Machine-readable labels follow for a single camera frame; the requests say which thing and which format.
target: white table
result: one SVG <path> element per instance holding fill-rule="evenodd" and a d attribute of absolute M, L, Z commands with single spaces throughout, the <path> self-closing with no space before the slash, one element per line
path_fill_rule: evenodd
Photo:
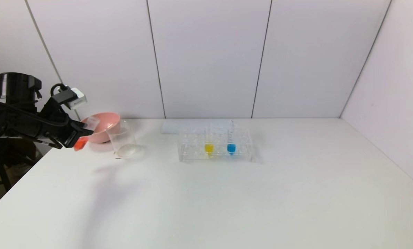
<path fill-rule="evenodd" d="M 163 120 L 146 154 L 51 150 L 0 201 L 0 248 L 413 249 L 413 181 L 339 119 L 237 120 L 257 162 L 180 163 Z"/>

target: pink bowl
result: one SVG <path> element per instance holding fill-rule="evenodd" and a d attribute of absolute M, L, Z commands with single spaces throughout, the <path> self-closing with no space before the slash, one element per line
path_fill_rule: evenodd
<path fill-rule="evenodd" d="M 100 123 L 96 126 L 94 133 L 89 136 L 88 141 L 95 144 L 108 142 L 109 136 L 106 130 L 116 126 L 120 121 L 120 116 L 114 112 L 101 112 L 92 116 L 100 119 Z M 88 118 L 83 119 L 82 122 L 86 123 L 87 119 Z"/>

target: glass beaker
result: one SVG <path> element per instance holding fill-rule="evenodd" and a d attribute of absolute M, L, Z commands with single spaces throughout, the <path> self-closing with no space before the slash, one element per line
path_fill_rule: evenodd
<path fill-rule="evenodd" d="M 131 157 L 140 150 L 135 142 L 132 126 L 126 120 L 119 121 L 116 126 L 108 129 L 106 133 L 109 135 L 117 156 L 121 158 Z"/>

